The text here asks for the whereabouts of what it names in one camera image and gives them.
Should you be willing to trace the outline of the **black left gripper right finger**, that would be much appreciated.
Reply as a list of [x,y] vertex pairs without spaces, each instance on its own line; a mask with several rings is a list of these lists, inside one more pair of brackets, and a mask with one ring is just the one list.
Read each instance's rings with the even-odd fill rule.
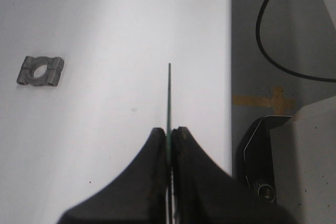
[[172,163],[180,223],[291,223],[291,215],[225,173],[188,128],[172,132]]

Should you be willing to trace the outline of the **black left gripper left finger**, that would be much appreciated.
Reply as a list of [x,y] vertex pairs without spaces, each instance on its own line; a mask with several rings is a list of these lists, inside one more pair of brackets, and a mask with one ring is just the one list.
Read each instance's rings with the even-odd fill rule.
[[165,133],[155,127],[128,167],[59,223],[165,223],[167,185]]

